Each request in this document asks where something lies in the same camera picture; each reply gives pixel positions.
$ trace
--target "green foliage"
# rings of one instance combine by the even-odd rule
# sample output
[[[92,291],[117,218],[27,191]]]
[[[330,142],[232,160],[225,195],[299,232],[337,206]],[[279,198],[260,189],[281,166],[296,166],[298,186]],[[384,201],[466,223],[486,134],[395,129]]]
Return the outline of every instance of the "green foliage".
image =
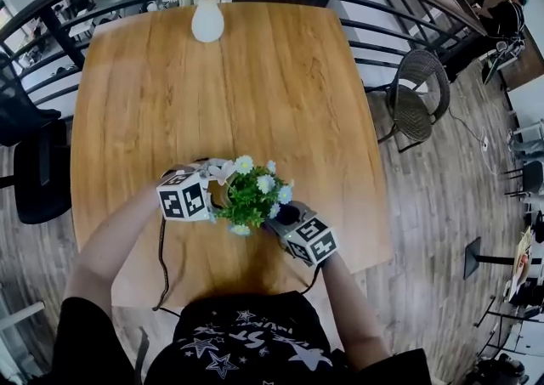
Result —
[[[274,188],[266,194],[257,186],[257,179],[263,175],[270,175],[275,181]],[[258,227],[278,201],[278,192],[283,185],[285,182],[266,167],[255,166],[245,175],[239,173],[229,188],[230,205],[220,210],[218,216],[227,218],[234,225]]]

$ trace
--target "wicker chair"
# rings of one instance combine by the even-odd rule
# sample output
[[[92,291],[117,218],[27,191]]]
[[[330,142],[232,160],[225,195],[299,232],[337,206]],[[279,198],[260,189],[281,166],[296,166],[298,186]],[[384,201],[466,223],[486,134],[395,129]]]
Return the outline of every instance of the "wicker chair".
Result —
[[[416,90],[433,75],[439,84],[440,99],[436,109],[430,112]],[[401,80],[408,80],[415,87],[408,88]],[[423,49],[411,51],[402,59],[393,82],[366,92],[384,89],[387,89],[386,104],[394,125],[377,142],[381,144],[398,132],[416,142],[399,149],[400,153],[429,139],[433,125],[448,111],[450,105],[450,83],[445,69],[436,56]]]

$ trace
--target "gray wood plank floor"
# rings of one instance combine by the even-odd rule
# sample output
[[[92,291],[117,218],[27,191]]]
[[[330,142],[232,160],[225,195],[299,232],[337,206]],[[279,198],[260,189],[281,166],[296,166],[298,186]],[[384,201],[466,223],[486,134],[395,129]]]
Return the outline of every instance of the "gray wood plank floor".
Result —
[[[369,94],[378,136],[390,127],[383,95]],[[452,86],[451,109],[479,136],[485,127],[492,170],[511,162],[504,145],[512,127],[506,100],[496,83],[479,83],[479,66],[471,66]],[[481,235],[483,252],[513,255],[523,229],[523,207],[502,194],[515,184],[491,174],[479,143],[464,126],[446,115],[433,137],[400,155],[393,140],[382,144],[394,242],[394,259],[356,275],[377,309],[395,352],[423,347],[433,376],[456,382],[471,365],[495,321],[472,323],[502,292],[510,269],[482,265],[476,275],[462,278],[466,244]],[[0,174],[11,173],[13,150],[0,148]],[[0,281],[15,311],[43,300],[45,311],[17,325],[39,365],[50,365],[62,291],[77,254],[71,213],[40,226],[17,218],[12,189],[0,190]],[[315,299],[310,293],[310,300]],[[333,329],[330,315],[324,327]],[[147,309],[115,309],[114,324],[123,347],[135,359],[141,328],[149,334],[150,352],[144,368],[169,342],[176,318]]]

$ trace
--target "black shirt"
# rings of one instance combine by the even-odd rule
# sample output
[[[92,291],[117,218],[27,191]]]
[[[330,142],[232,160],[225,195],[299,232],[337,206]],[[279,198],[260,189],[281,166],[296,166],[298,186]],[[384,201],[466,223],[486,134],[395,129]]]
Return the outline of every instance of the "black shirt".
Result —
[[[519,4],[503,1],[488,10],[493,18],[479,19],[490,37],[512,37],[523,29],[524,12]]]
[[[419,349],[353,373],[331,353],[315,310],[299,293],[204,299],[188,305],[173,343],[153,361],[145,385],[169,383],[410,383],[430,385]],[[134,384],[110,318],[93,303],[63,302],[53,383]]]

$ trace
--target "person in black clothing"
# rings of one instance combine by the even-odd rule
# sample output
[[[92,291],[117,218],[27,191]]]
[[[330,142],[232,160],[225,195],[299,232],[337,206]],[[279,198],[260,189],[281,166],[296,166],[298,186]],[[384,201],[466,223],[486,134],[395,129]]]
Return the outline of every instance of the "person in black clothing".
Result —
[[[487,36],[476,36],[471,43],[458,49],[444,63],[450,82],[454,82],[457,75],[474,59],[495,49],[499,41],[516,37],[524,29],[524,6],[528,1],[509,0],[497,4],[494,8],[474,9]]]
[[[111,286],[159,207],[158,184],[111,214],[79,254],[61,307],[51,383],[139,382],[111,323]],[[145,384],[431,384],[422,349],[391,357],[338,253],[325,261],[323,278],[343,356],[331,353],[317,313],[298,292],[212,297],[183,309],[172,344],[153,361]]]

